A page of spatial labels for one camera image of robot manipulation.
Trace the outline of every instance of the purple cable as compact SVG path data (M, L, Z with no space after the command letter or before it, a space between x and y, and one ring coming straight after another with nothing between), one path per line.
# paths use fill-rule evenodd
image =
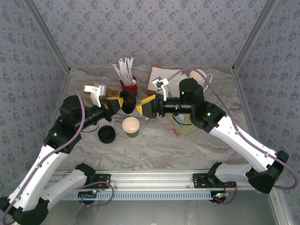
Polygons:
M82 205L85 205L85 206L87 206L87 207L100 207L100 206L107 205L108 203L110 203L110 202L113 200L113 196L114 196L114 190L113 190L113 187L112 187L112 185L111 185L110 183L108 183L108 182L106 182L106 181L97 181L97 182L94 182L94 183L87 184L87 185L84 185L84 186L82 186L82 187L79 187L79 188L77 188L77 189L87 188L87 187L93 186L93 185L95 185L95 184L106 184L106 185L108 185L108 186L111 188L111 190L112 190L112 196L111 196L110 199L108 199L105 203L102 203L102 204L99 204L99 205L86 205L86 204L83 203L83 199L84 199L84 197L86 196L86 195L84 195L84 196L81 198L81 201L80 201Z
M80 97L79 92L78 92L77 90L75 90L75 91L76 91L76 94L77 94L77 96L78 96L78 98L79 98L80 107L81 107L81 113L82 113L81 124L80 124L80 126L79 126L77 132L75 133L75 135L74 135L68 142L66 142L64 145L62 145L62 146L58 147L57 149L53 150L52 152L50 152L48 155L46 155L46 156L45 156L45 157L37 164L36 168L34 168L34 170L33 170L32 173L30 174L30 176L28 177L28 179L26 180L26 182L24 183L24 185L21 187L21 189L20 189L19 193L17 194L17 196L15 197L15 199L19 199L19 198L20 198L21 194L23 193L24 189L27 187L27 185L28 185L29 182L31 181L31 179L32 179L32 177L34 176L34 174L37 172L38 168L40 168L40 167L42 166L42 164L43 164L43 163L44 163L51 155L53 155L54 153L56 153L56 152L62 150L63 148L67 147L70 143L72 143L72 142L75 140L75 138L80 134L80 132L81 132L81 130L82 130L82 128L83 128L83 125L84 125L85 111L84 111L83 100L82 100L82 98ZM2 217L2 222L3 222L4 225L11 225L11 224L14 223L14 221L11 222L11 223L7 223L5 219L6 219L6 215L7 215L8 212L10 211L10 209L11 209L11 208L13 207L13 205L16 203L16 200L15 200L15 199L11 202L11 204L8 206L8 208L7 208L7 209L5 210L5 212L4 212L4 215L3 215L3 217Z
M220 203L216 203L218 205L228 205L228 204L232 203L235 200L237 195L238 195L238 184L235 182L235 190L234 190L234 195L233 195L232 199L230 199L227 202L222 202L220 199L217 199L217 198L213 198L213 199L220 202Z
M212 92L216 95L216 97L219 99L219 101L221 102L221 104L224 106L224 108L226 109L231 121L232 121L232 124L233 124L233 127L235 129L235 131L239 134L239 136L246 142L248 143L250 146L252 146L253 148L255 148L256 150L258 150L259 152L261 152L262 154L266 155L267 157L270 157L271 159L275 160L276 162L280 163L283 167L285 167L286 169L288 169L291 174L294 176L295 178L295 183L290 186L290 187L281 187L281 186L274 186L275 188L278 188L278 189L281 189L281 190L292 190L292 189L295 189L298 185L298 177L297 177L297 174L291 169L290 166L288 166L286 163L284 163L283 161L281 161L280 159L272 156L272 155L269 155L267 152L265 152L264 150L260 149L259 147L257 147L255 144L253 144L252 142L250 142L243 134L241 134L239 132L239 129L238 129L238 126L237 126L237 123L232 115L232 113L230 112L229 108L226 106L226 104L224 103L224 101L219 97L219 95L216 93L216 91L214 90L214 88L212 87L212 85L209 83L209 81L206 79L206 77L197 70L197 68L194 68L194 67L188 67L188 68L184 68L184 69L181 69L180 71L176 72L175 74L173 74L172 76L170 76L168 78L168 81L172 80L177 74L183 72L183 71L186 71L186 70L193 70L195 72L197 72L204 80L205 82L207 83L207 85L209 86L209 88L212 90Z

